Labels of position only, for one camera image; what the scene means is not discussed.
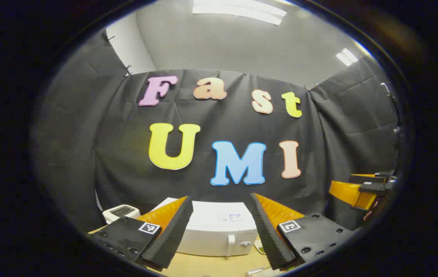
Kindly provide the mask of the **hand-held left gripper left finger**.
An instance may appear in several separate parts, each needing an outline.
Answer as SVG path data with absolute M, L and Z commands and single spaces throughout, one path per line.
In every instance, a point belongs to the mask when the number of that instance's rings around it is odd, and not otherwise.
M 168 268 L 193 213 L 188 196 L 137 219 L 122 216 L 89 235 L 99 247 L 141 267 Z

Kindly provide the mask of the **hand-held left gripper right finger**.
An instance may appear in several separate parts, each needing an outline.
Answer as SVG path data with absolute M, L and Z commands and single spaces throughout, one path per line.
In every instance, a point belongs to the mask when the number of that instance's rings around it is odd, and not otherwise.
M 257 193 L 249 195 L 247 208 L 273 270 L 309 263 L 353 235 L 320 213 L 304 215 Z

